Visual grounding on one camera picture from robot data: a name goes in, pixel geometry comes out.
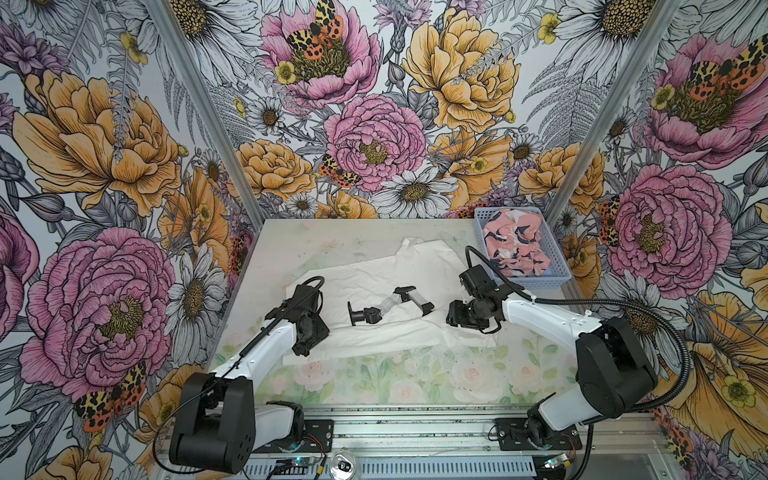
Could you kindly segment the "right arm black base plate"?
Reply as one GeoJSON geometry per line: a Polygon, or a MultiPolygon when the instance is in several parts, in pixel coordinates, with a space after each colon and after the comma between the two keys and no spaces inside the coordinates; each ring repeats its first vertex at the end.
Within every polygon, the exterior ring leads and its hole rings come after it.
{"type": "Polygon", "coordinates": [[[552,430],[542,421],[522,417],[496,418],[489,432],[502,451],[578,451],[582,449],[574,426],[552,430]]]}

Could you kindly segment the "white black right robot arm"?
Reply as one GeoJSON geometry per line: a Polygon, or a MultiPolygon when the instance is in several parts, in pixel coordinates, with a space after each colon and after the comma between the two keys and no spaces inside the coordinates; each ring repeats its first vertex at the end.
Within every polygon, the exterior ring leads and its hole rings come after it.
{"type": "Polygon", "coordinates": [[[576,383],[527,412],[525,440],[545,449],[575,425],[627,413],[658,385],[658,376],[632,327],[565,309],[558,299],[535,297],[492,280],[460,279],[470,300],[449,306],[446,322],[479,329],[494,320],[523,326],[570,352],[576,383]]]}

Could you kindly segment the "white t-shirt with robot print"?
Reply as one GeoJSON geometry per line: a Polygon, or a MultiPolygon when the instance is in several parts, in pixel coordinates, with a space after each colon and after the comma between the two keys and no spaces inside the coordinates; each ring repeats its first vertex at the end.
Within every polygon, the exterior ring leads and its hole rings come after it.
{"type": "Polygon", "coordinates": [[[459,275],[466,269],[441,240],[405,239],[390,256],[314,269],[299,277],[325,279],[320,316],[329,336],[308,356],[289,353],[290,366],[423,347],[497,345],[496,334],[446,323],[452,301],[467,301],[459,275]]]}

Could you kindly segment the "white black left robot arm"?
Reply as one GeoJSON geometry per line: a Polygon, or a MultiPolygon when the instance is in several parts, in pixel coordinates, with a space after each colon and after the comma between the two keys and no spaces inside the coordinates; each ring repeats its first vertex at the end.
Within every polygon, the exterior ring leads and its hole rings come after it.
{"type": "Polygon", "coordinates": [[[285,401],[258,406],[255,393],[285,354],[307,354],[327,338],[321,305],[317,293],[284,301],[265,316],[268,324],[237,355],[210,373],[187,379],[171,432],[172,465],[236,474],[255,450],[301,446],[303,407],[285,401]]]}

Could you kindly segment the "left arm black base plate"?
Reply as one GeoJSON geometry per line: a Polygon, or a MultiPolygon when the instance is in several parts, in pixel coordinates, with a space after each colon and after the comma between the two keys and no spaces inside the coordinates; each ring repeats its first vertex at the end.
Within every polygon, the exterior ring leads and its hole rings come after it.
{"type": "Polygon", "coordinates": [[[335,422],[330,419],[305,420],[301,434],[290,434],[275,444],[281,451],[291,454],[327,454],[333,448],[334,427],[335,422]]]}

